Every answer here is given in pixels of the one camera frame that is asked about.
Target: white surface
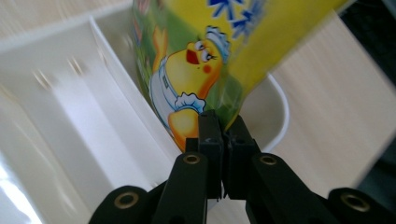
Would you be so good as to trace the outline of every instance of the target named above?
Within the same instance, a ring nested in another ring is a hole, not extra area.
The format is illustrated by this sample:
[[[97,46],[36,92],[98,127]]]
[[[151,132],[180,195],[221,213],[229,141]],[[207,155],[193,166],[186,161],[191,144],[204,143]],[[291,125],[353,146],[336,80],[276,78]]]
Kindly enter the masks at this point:
[[[130,17],[113,8],[0,44],[0,149],[43,222],[86,223],[111,190],[162,183],[179,154],[134,84]],[[263,150],[281,140],[289,109],[272,77],[241,115]]]

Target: table surface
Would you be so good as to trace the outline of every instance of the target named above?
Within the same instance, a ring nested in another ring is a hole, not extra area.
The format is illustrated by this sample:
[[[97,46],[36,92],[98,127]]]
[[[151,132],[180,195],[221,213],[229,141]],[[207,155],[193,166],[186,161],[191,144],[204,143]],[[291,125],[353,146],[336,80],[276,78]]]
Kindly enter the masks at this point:
[[[0,0],[0,40],[125,0]],[[290,126],[273,153],[305,184],[356,187],[396,130],[396,95],[333,13],[273,71],[290,104]],[[248,223],[243,202],[222,200],[207,223]]]

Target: chef hat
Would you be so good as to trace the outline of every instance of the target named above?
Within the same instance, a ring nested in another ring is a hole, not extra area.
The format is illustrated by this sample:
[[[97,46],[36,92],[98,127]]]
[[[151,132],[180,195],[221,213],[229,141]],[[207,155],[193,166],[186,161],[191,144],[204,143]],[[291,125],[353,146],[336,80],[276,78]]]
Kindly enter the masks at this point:
[[[228,56],[230,55],[230,42],[227,41],[227,35],[221,33],[218,27],[206,27],[206,39],[215,43],[221,54],[223,63],[227,63]]]

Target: snack bag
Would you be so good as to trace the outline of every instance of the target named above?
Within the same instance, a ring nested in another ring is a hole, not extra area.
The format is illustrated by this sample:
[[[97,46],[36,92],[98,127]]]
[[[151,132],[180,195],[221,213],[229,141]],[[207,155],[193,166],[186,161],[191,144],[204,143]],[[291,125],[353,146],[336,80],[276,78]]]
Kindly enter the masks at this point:
[[[346,1],[135,0],[143,93],[184,151],[200,113],[215,109],[227,129],[267,72]]]

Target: cartoon chick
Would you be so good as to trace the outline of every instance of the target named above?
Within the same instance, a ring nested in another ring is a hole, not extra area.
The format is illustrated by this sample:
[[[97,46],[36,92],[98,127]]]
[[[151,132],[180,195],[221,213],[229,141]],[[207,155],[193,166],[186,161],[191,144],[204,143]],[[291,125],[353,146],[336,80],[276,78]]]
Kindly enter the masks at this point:
[[[198,137],[198,115],[205,98],[227,63],[230,42],[219,28],[206,27],[205,39],[167,56],[166,30],[153,33],[156,57],[149,83],[149,95],[157,115],[184,151],[186,138]]]

